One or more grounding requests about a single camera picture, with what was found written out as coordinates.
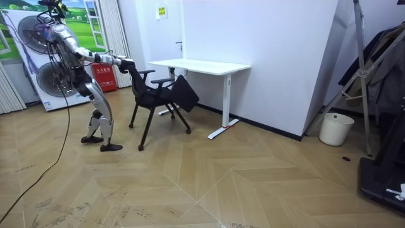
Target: window frame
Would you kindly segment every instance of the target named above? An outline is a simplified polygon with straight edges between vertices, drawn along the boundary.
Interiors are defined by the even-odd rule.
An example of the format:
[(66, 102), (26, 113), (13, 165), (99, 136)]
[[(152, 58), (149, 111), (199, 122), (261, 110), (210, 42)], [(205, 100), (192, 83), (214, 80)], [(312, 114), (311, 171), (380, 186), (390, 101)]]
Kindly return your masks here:
[[(104, 24), (103, 24), (103, 20), (100, 16), (100, 5), (99, 5), (99, 1), (98, 0), (83, 0), (84, 2), (84, 7), (86, 9), (86, 13), (87, 13), (87, 19), (89, 20), (90, 23), (90, 28), (91, 28), (91, 32), (93, 34), (93, 38), (94, 38), (94, 42), (96, 44), (97, 48), (103, 48), (104, 50), (107, 50), (107, 42), (106, 42), (106, 34), (104, 33)], [(89, 11), (89, 7), (87, 6), (87, 3), (93, 3), (93, 6), (95, 7), (94, 12), (95, 12), (95, 16), (90, 15), (90, 11)], [(91, 19), (96, 19), (98, 24), (99, 24), (99, 29), (100, 31), (97, 31), (94, 29), (93, 23)], [(101, 39), (103, 40), (103, 45), (100, 45), (98, 43), (98, 39), (97, 39), (97, 35), (99, 34), (101, 35)]]
[(4, 48), (0, 50), (0, 54), (6, 54), (11, 52), (10, 46), (7, 43), (6, 37), (3, 34), (3, 31), (0, 29), (0, 41), (2, 42)]

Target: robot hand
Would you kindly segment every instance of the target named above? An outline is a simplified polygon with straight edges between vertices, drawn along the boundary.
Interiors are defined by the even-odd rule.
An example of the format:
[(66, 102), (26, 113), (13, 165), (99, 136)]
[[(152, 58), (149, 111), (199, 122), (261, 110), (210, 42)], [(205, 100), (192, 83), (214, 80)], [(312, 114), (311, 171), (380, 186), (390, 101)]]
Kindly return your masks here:
[(121, 64), (118, 67), (121, 73), (128, 73), (130, 67), (135, 67), (134, 61), (130, 59), (121, 59)]

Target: wooden floor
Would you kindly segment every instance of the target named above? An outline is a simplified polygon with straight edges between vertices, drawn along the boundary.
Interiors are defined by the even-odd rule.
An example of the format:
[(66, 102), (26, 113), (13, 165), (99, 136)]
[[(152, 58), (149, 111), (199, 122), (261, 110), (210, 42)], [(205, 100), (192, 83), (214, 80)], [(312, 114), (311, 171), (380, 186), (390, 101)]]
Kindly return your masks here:
[[(179, 118), (156, 115), (140, 153), (148, 111), (140, 109), (129, 129), (131, 90), (106, 96), (112, 141), (124, 149), (81, 145), (93, 107), (72, 108), (60, 162), (0, 227), (405, 227), (357, 193), (361, 123), (338, 148), (319, 142), (317, 132), (297, 142), (242, 122), (210, 141), (221, 116), (195, 108), (185, 114), (191, 135)], [(66, 109), (42, 106), (0, 116), (0, 216), (57, 159), (67, 121)]]

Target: white wall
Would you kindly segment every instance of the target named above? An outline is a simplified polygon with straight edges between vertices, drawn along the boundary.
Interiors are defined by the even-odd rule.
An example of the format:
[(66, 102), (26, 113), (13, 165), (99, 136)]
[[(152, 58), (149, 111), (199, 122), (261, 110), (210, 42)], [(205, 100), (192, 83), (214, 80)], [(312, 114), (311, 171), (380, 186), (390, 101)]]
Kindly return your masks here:
[[(403, 21), (405, 21), (405, 6), (397, 6), (397, 2), (398, 0), (360, 0), (364, 13), (364, 28), (366, 32), (367, 44), (380, 31), (400, 25)], [(339, 89), (342, 88), (337, 83), (357, 57), (356, 24), (354, 22), (353, 12), (350, 17), (349, 27), (347, 28), (346, 35), (344, 37), (339, 58), (329, 84), (324, 105), (327, 105), (339, 92)], [(346, 101), (344, 99), (341, 99), (340, 103), (335, 107), (363, 112), (362, 106), (358, 108), (350, 108), (346, 106)]]
[(145, 70), (144, 49), (140, 38), (139, 21), (134, 0), (118, 0), (121, 20), (127, 38), (130, 57), (138, 70)]
[[(182, 41), (181, 2), (118, 0), (118, 4), (131, 56), (138, 57), (132, 57), (138, 70), (156, 70), (148, 75), (148, 82), (169, 77), (167, 68), (148, 62), (182, 58), (180, 46), (176, 44)], [(155, 13), (160, 5), (166, 6), (168, 18), (157, 20)]]
[[(252, 65), (232, 78), (230, 112), (300, 136), (337, 3), (184, 1), (187, 58)], [(188, 80), (202, 104), (222, 108), (221, 78)]]
[(352, 9), (352, 0), (339, 0), (335, 16), (333, 18), (332, 27), (330, 29), (325, 54), (323, 55), (318, 80), (316, 81), (314, 94), (309, 106), (304, 130), (308, 127), (312, 119), (314, 119), (323, 105), (323, 101), (328, 92), (330, 79), (332, 78), (333, 71), (335, 70), (336, 61), (342, 47), (347, 27), (349, 25)]

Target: black office chair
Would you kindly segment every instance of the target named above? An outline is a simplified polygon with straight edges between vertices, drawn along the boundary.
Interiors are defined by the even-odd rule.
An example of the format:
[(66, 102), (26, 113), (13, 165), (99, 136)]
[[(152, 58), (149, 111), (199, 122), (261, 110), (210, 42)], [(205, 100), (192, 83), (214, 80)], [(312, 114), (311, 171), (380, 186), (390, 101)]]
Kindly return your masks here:
[[(145, 70), (138, 72), (135, 67), (129, 68), (128, 69), (131, 78), (132, 78), (132, 92), (135, 95), (135, 109), (134, 113), (132, 114), (131, 118), (131, 123), (129, 124), (129, 128), (134, 127), (134, 120), (135, 116), (138, 111), (138, 106), (141, 106), (143, 108), (147, 108), (150, 110), (149, 118), (147, 119), (144, 135), (142, 136), (142, 141), (140, 142), (140, 145), (138, 146), (138, 150), (142, 151), (144, 150), (144, 143), (146, 140), (147, 132), (149, 130), (149, 127), (152, 122), (152, 117), (155, 111), (156, 107), (163, 106), (165, 105), (166, 108), (169, 110), (171, 113), (171, 118), (175, 118), (173, 110), (169, 107), (169, 104), (173, 107), (177, 115), (180, 117), (180, 119), (183, 121), (183, 124), (187, 128), (185, 131), (187, 134), (191, 133), (191, 129), (189, 124), (185, 121), (184, 117), (182, 114), (178, 111), (176, 105), (174, 104), (173, 100), (170, 98), (171, 94), (171, 89), (168, 87), (175, 85), (176, 82), (175, 79), (160, 79), (160, 80), (153, 80), (151, 81), (153, 84), (158, 84), (157, 89), (153, 89), (149, 86), (146, 86), (145, 81), (146, 77), (149, 73), (155, 72), (155, 70)], [(168, 86), (163, 86), (165, 82), (172, 82)]]

